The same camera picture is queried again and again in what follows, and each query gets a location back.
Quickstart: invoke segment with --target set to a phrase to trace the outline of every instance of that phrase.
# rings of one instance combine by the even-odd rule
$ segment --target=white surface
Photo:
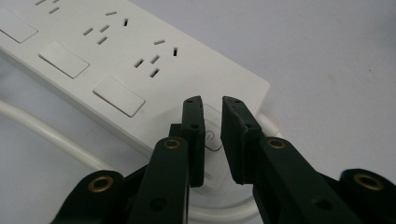
[[[145,103],[144,99],[112,77],[105,77],[99,85],[93,88],[93,92],[129,117],[133,117]]]
[[[77,77],[89,64],[67,47],[54,41],[38,52],[38,56],[71,78]]]
[[[18,43],[37,33],[37,30],[4,8],[0,9],[0,31]]]
[[[133,2],[268,80],[272,89],[265,108],[318,171],[338,178],[360,167],[396,183],[394,1]],[[36,114],[123,172],[147,162],[3,60],[0,72],[3,100]],[[0,223],[48,223],[90,170],[15,122],[0,118],[0,127]],[[228,181],[213,199],[192,195],[191,200],[220,206],[250,194]]]
[[[233,95],[256,114],[269,88],[262,78],[125,0],[111,4],[107,0],[78,4],[2,0],[0,7],[38,30],[22,44],[0,35],[0,49],[22,69],[32,71],[33,78],[147,157],[158,139],[168,135],[170,124],[180,122],[186,98],[201,95],[220,111],[221,97]],[[108,77],[143,98],[142,107],[125,111],[126,102],[120,108],[120,104],[113,106],[115,99],[110,105],[108,99],[94,94],[93,89]],[[249,85],[248,90],[240,91],[240,83]],[[214,176],[206,179],[206,189],[224,178],[224,173],[209,169],[210,162],[226,167],[224,157],[206,162],[205,172]]]

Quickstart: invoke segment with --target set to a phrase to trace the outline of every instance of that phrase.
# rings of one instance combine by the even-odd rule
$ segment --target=table surface
[[[265,110],[315,169],[362,168],[396,183],[396,2],[132,0],[271,84]],[[0,59],[0,99],[131,173],[148,160]],[[0,223],[48,223],[90,169],[0,117]],[[191,202],[238,204],[224,189]],[[261,223],[259,216],[244,220]]]

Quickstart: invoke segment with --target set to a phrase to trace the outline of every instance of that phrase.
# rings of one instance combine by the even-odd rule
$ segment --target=electrical outlet
[[[2,55],[150,156],[185,99],[201,95],[205,184],[221,186],[221,98],[258,115],[269,84],[213,49],[124,0],[0,0]]]

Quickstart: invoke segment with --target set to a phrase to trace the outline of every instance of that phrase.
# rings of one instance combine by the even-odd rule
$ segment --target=bolt hole
[[[88,185],[88,190],[94,193],[102,192],[107,189],[110,189],[111,186],[113,185],[113,178],[108,175],[102,175],[99,177],[96,177],[94,180],[90,182]]]
[[[331,210],[332,209],[332,204],[328,200],[321,198],[321,197],[314,198],[312,200],[312,204],[321,210]]]
[[[286,146],[285,143],[276,139],[269,140],[267,144],[273,148],[284,148]]]
[[[164,198],[156,198],[151,200],[149,207],[154,212],[162,211],[167,205],[167,201]]]
[[[175,139],[169,139],[163,143],[163,146],[168,149],[178,148],[180,147],[180,142]]]
[[[361,186],[371,190],[382,190],[384,185],[375,177],[363,173],[354,175],[355,181]]]

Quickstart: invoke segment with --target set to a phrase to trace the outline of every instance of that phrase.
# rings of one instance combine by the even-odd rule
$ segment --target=outlet socket hole
[[[35,3],[36,6],[40,5],[41,3],[45,2],[46,0],[40,0],[38,2]]]
[[[165,40],[159,40],[159,41],[155,41],[154,45],[159,45],[159,44],[163,44],[165,43]]]
[[[51,11],[49,11],[49,14],[52,14],[52,13],[54,13],[54,12],[56,12],[56,11],[58,11],[58,7],[56,7],[55,9],[53,9],[53,10],[51,10]]]
[[[102,32],[104,32],[105,30],[107,30],[108,27],[110,27],[110,26],[109,26],[109,25],[106,25],[105,27],[103,27],[103,28],[100,30],[100,33],[102,33]]]
[[[93,30],[93,28],[88,29],[86,32],[84,32],[84,35],[89,34],[92,30]]]
[[[106,16],[111,16],[111,15],[115,15],[115,14],[117,14],[117,12],[116,12],[116,11],[113,11],[113,12],[107,12],[107,13],[106,13]]]
[[[134,67],[137,68],[138,66],[140,66],[140,64],[142,64],[143,61],[144,61],[143,59],[140,59],[140,60],[134,65]]]
[[[106,36],[103,37],[102,39],[100,39],[100,40],[98,41],[98,45],[103,44],[103,42],[105,42],[105,40],[107,40],[107,37],[106,37]]]
[[[151,75],[149,75],[149,76],[150,76],[150,77],[155,77],[155,75],[157,75],[159,71],[160,71],[160,69],[156,68],[156,69],[151,73]]]
[[[160,58],[160,55],[155,56],[152,60],[151,63],[157,62],[157,60]]]

